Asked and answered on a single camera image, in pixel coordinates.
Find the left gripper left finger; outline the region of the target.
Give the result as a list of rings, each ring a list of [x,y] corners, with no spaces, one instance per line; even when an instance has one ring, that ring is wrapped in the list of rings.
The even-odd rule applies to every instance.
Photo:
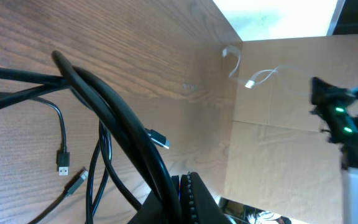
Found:
[[[149,193],[141,209],[131,218],[128,224],[169,224],[181,223],[181,217],[177,220],[169,220],[165,214],[166,208],[160,203],[153,192]]]

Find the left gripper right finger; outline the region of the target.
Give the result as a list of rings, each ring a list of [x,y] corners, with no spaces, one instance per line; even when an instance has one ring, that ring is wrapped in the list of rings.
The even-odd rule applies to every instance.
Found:
[[[231,224],[197,172],[180,179],[182,224]]]

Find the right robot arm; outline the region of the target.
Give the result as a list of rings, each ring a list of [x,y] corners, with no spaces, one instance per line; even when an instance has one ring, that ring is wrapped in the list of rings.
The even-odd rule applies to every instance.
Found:
[[[340,145],[342,176],[342,222],[358,223],[358,116],[347,107],[358,100],[358,87],[340,88],[313,77],[310,80],[311,114],[328,126],[328,142]]]

